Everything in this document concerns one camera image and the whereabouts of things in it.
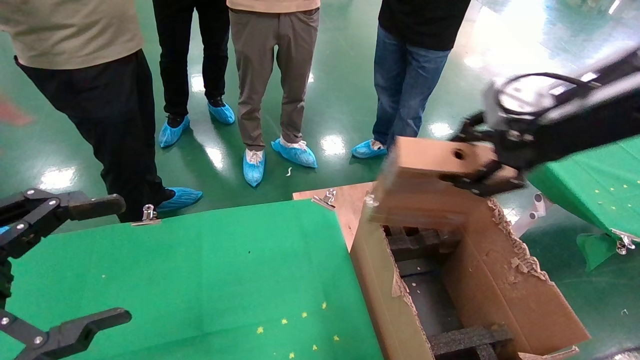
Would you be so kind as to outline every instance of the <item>metal bolt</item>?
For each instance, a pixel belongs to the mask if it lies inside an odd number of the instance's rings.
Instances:
[[[507,132],[507,139],[509,140],[517,142],[517,141],[520,141],[521,138],[522,138],[522,135],[518,131],[509,130]]]

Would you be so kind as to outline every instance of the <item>shoe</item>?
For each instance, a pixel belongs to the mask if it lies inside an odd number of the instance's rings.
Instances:
[[[356,158],[366,159],[378,155],[387,155],[387,147],[376,140],[367,140],[351,150]]]
[[[242,171],[244,179],[249,185],[256,187],[264,175],[264,150],[251,151],[245,150],[243,156]]]
[[[207,102],[207,106],[209,107],[209,114],[213,116],[217,121],[220,121],[223,124],[233,124],[236,121],[236,115],[234,111],[231,110],[229,105],[222,102],[222,99],[219,100],[222,103],[222,106],[216,107],[211,104],[211,101]]]
[[[158,205],[158,211],[184,209],[198,202],[202,198],[202,192],[189,188],[167,188],[173,190],[175,195]]]
[[[158,142],[160,143],[160,147],[162,147],[163,149],[175,144],[175,142],[180,139],[180,136],[182,136],[182,132],[185,129],[188,129],[190,124],[189,115],[187,115],[184,117],[184,120],[182,121],[180,126],[174,129],[169,126],[168,122],[170,117],[173,117],[173,115],[167,116],[167,121],[162,126],[160,135],[158,136]]]
[[[300,164],[304,167],[318,167],[316,156],[311,149],[307,147],[307,143],[304,141],[299,143],[288,143],[282,138],[279,138],[276,139],[276,141],[271,142],[271,147],[273,150],[279,152],[280,155],[284,156],[285,159],[293,161],[296,164]]]

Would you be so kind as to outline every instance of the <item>robotic arm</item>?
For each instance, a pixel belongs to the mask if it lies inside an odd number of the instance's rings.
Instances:
[[[67,220],[86,220],[121,213],[119,195],[89,199],[81,192],[52,194],[28,189],[0,199],[0,332],[21,342],[16,360],[54,360],[85,351],[101,330],[131,321],[131,314],[116,307],[83,316],[42,331],[5,309],[11,297],[10,258],[19,259]]]
[[[535,76],[557,81],[533,92],[518,86]],[[492,83],[484,111],[465,119],[452,141],[490,142],[497,159],[473,174],[443,179],[489,197],[523,187],[524,174],[537,165],[640,135],[640,47],[579,76],[540,72]],[[518,176],[488,181],[502,167],[514,168]]]

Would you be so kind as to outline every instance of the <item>green cloth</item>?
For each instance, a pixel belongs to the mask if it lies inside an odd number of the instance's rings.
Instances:
[[[7,309],[40,328],[132,313],[74,359],[383,359],[335,213],[309,200],[59,234],[12,262]],[[1,360],[21,348],[0,334]]]
[[[640,236],[640,138],[631,138],[547,163],[529,181],[565,210],[605,234],[578,239],[592,270],[616,252],[611,229]]]

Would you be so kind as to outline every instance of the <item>torn cardboard edge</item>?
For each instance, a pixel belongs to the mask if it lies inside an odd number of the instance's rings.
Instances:
[[[511,259],[511,266],[518,268],[521,272],[534,275],[541,280],[547,281],[552,284],[547,272],[540,269],[540,262],[534,256],[531,256],[527,244],[522,242],[517,236],[513,234],[511,230],[511,222],[504,216],[502,206],[498,202],[491,198],[488,202],[489,206],[493,209],[493,221],[498,224],[498,227],[509,238],[513,246],[513,250],[516,253],[516,257]]]

